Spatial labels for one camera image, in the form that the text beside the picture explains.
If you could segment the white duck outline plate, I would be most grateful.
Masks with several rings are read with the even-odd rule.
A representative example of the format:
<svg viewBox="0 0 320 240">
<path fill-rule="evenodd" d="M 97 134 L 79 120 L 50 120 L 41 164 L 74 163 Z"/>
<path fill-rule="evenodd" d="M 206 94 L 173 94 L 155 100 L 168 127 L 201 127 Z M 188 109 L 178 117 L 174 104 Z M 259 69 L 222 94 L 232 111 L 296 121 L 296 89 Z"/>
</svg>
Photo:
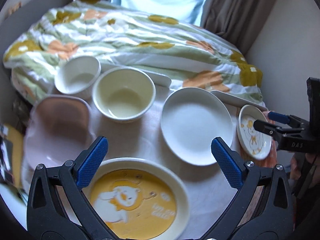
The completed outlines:
<svg viewBox="0 0 320 240">
<path fill-rule="evenodd" d="M 264 160 L 271 150 L 272 138 L 255 130 L 253 124 L 256 120 L 267 122 L 257 107 L 244 105 L 240 109 L 236 130 L 244 151 L 255 160 Z"/>
</svg>

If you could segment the yellow duck plate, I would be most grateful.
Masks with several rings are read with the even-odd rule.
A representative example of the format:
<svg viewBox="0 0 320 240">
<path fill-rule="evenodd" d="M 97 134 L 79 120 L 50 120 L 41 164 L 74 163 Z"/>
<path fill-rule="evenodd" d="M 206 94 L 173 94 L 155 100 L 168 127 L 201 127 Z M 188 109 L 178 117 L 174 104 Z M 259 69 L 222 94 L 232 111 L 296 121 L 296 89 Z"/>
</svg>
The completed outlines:
<svg viewBox="0 0 320 240">
<path fill-rule="evenodd" d="M 105 225 L 122 239 L 179 239 L 189 222 L 185 184 L 154 161 L 103 161 L 83 192 Z"/>
</svg>

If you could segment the pink square bowl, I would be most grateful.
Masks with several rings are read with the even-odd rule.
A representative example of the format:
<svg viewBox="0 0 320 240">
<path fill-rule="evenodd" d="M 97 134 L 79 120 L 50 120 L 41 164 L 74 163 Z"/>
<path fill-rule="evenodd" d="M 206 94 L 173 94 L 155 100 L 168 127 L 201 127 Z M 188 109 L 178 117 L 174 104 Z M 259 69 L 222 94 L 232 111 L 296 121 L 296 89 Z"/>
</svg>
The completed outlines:
<svg viewBox="0 0 320 240">
<path fill-rule="evenodd" d="M 92 109 L 74 96 L 50 95 L 33 107 L 24 137 L 28 165 L 61 166 L 89 148 L 96 135 Z"/>
</svg>

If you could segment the plain white plate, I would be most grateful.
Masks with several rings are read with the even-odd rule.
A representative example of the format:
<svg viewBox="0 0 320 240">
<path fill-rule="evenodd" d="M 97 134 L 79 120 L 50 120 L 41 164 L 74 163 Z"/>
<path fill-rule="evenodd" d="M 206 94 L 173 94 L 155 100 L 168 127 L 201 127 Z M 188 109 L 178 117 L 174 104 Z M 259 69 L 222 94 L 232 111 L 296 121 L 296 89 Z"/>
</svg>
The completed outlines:
<svg viewBox="0 0 320 240">
<path fill-rule="evenodd" d="M 186 87 L 167 97 L 161 114 L 167 146 L 182 161 L 195 166 L 216 163 L 211 142 L 221 137 L 231 146 L 233 123 L 225 105 L 212 93 Z"/>
</svg>

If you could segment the cream yellow bowl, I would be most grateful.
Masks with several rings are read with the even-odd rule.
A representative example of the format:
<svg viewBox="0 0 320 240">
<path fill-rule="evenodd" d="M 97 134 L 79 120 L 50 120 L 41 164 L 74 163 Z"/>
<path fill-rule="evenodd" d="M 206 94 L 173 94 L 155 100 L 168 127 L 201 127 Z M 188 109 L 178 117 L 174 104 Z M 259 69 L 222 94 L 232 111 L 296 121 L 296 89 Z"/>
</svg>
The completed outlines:
<svg viewBox="0 0 320 240">
<path fill-rule="evenodd" d="M 92 99 L 99 112 L 120 123 L 140 119 L 151 108 L 155 97 L 156 87 L 152 79 L 132 67 L 106 71 L 92 90 Z"/>
</svg>

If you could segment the white bowl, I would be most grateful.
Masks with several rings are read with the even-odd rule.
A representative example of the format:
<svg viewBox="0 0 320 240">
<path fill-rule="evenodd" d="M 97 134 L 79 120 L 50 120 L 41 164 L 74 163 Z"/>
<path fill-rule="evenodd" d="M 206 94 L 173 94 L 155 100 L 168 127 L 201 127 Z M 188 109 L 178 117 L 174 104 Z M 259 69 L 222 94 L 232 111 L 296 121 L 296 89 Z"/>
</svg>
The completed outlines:
<svg viewBox="0 0 320 240">
<path fill-rule="evenodd" d="M 87 100 L 100 74 L 101 64 L 98 59 L 92 56 L 75 57 L 59 69 L 54 85 L 62 94 Z"/>
</svg>

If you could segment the white tray table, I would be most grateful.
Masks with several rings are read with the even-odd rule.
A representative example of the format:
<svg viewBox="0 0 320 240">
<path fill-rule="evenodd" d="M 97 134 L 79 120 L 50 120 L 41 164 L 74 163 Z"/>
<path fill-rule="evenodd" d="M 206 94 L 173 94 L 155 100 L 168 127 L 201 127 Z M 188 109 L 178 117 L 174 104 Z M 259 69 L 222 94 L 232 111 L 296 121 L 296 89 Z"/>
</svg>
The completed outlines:
<svg viewBox="0 0 320 240">
<path fill-rule="evenodd" d="M 119 157 L 143 158 L 159 163 L 177 174 L 185 183 L 190 198 L 190 220 L 182 239 L 199 238 L 218 219 L 232 200 L 232 189 L 217 164 L 195 166 L 182 161 L 168 148 L 161 132 L 161 111 L 166 98 L 173 93 L 170 79 L 146 71 L 156 86 L 156 100 L 149 111 L 137 121 L 120 124 L 104 117 L 91 106 L 91 129 L 109 140 L 107 159 Z"/>
</svg>

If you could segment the right brown curtain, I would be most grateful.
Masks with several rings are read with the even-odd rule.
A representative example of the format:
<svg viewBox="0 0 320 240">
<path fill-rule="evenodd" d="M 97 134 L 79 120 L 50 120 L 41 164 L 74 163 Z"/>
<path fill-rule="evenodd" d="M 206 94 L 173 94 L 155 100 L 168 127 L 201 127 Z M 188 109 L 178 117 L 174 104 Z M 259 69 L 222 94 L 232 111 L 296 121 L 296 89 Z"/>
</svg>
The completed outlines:
<svg viewBox="0 0 320 240">
<path fill-rule="evenodd" d="M 200 26 L 235 45 L 251 48 L 277 0 L 206 0 Z"/>
</svg>

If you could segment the floral green striped duvet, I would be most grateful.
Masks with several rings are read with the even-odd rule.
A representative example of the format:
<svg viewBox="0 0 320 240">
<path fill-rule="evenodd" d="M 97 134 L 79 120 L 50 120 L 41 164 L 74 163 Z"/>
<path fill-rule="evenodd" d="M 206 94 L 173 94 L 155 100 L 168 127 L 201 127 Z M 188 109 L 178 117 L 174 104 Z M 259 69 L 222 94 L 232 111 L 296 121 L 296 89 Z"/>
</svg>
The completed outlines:
<svg viewBox="0 0 320 240">
<path fill-rule="evenodd" d="M 58 70 L 79 56 L 102 70 L 129 66 L 168 76 L 171 89 L 219 90 L 263 105 L 262 71 L 236 46 L 193 24 L 107 1 L 76 0 L 49 9 L 5 46 L 4 67 L 30 103 L 44 98 Z"/>
</svg>

